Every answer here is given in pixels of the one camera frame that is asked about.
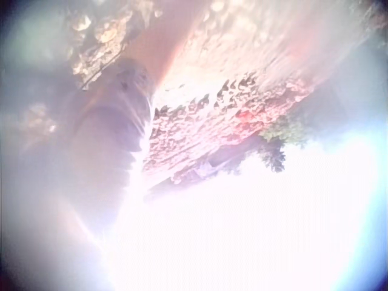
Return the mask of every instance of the tree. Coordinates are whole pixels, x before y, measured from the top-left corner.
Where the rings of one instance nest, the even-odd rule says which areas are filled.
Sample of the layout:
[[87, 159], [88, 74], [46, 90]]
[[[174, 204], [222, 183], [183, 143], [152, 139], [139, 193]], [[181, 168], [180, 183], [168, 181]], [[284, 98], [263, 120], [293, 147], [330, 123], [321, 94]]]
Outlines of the tree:
[[284, 170], [283, 162], [286, 160], [284, 152], [281, 150], [284, 141], [278, 137], [272, 138], [264, 147], [259, 149], [260, 157], [267, 168], [275, 173]]

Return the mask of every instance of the foliage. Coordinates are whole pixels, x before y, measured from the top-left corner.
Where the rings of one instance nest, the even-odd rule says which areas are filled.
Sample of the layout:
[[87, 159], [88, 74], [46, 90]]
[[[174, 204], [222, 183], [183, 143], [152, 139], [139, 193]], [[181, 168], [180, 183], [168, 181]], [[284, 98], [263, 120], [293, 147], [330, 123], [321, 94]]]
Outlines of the foliage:
[[283, 162], [286, 160], [283, 148], [284, 141], [279, 138], [272, 138], [264, 147], [259, 151], [260, 157], [267, 168], [275, 173], [282, 172], [284, 170]]
[[266, 128], [260, 135], [267, 141], [279, 138], [286, 144], [303, 147], [312, 137], [311, 128], [300, 112], [291, 111], [280, 116], [274, 123]]

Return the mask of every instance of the bright sky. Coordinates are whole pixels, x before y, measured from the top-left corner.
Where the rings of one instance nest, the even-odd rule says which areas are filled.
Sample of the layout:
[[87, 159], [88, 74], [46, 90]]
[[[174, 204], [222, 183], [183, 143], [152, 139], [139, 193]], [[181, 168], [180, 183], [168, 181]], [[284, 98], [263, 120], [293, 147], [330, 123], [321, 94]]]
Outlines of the bright sky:
[[387, 254], [371, 139], [286, 155], [283, 173], [253, 156], [241, 176], [132, 210], [111, 260], [118, 289], [368, 290]]

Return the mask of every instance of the overexposed area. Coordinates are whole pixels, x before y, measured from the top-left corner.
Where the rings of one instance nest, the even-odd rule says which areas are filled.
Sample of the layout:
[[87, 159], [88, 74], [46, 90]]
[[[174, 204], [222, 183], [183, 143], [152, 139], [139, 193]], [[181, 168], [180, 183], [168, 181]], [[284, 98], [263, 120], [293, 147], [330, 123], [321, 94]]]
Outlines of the overexposed area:
[[381, 141], [286, 148], [124, 215], [109, 266], [118, 290], [370, 290], [386, 272]]

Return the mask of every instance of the sunlight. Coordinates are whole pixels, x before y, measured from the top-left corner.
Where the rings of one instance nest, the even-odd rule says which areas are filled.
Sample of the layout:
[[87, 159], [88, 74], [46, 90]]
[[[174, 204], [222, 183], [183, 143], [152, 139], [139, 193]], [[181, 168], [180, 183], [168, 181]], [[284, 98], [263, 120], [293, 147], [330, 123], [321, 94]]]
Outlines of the sunlight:
[[133, 203], [109, 253], [117, 290], [338, 289], [360, 252], [376, 156], [362, 136], [286, 155], [280, 174], [251, 156], [241, 176]]

